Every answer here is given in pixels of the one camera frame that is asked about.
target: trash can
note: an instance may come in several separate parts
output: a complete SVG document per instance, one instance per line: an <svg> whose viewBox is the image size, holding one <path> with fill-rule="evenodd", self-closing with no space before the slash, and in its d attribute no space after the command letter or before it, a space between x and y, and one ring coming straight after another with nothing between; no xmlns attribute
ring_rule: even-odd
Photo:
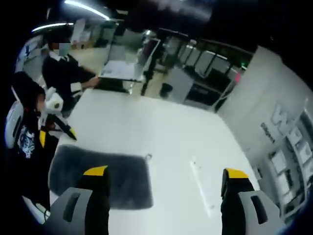
<svg viewBox="0 0 313 235"><path fill-rule="evenodd" d="M162 87L161 87L159 94L163 99L166 99L166 98L168 98L168 96L172 92L172 90L173 90L173 87L170 84L162 83Z"/></svg>

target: white sleeve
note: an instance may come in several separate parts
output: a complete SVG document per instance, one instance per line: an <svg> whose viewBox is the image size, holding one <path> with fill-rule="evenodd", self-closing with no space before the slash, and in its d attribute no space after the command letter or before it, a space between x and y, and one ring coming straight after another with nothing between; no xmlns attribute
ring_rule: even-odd
<svg viewBox="0 0 313 235"><path fill-rule="evenodd" d="M78 92L82 90L82 84L80 82L71 83L70 90L72 92Z"/></svg>

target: chair backrest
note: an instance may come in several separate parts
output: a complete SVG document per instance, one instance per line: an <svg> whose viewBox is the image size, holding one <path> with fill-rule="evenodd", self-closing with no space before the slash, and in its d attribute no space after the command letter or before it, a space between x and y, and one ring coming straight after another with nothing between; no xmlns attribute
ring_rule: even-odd
<svg viewBox="0 0 313 235"><path fill-rule="evenodd" d="M21 130L24 108L21 102L15 101L5 120L4 140L7 148L12 149L15 146L17 137Z"/></svg>

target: face mask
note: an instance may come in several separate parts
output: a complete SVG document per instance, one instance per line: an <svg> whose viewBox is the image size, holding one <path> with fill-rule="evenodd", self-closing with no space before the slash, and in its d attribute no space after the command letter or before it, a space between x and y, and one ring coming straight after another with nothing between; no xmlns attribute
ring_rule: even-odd
<svg viewBox="0 0 313 235"><path fill-rule="evenodd" d="M65 56L70 50L70 43L59 43L59 49L54 50L59 56Z"/></svg>

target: gray mat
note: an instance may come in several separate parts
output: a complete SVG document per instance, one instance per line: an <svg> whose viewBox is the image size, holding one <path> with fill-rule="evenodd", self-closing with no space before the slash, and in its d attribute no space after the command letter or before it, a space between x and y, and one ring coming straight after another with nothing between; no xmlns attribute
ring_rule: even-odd
<svg viewBox="0 0 313 235"><path fill-rule="evenodd" d="M60 196L68 187L75 186L86 170L102 165L108 165L112 209L139 210L152 207L148 165L140 156L107 154L62 145L51 163L49 188Z"/></svg>

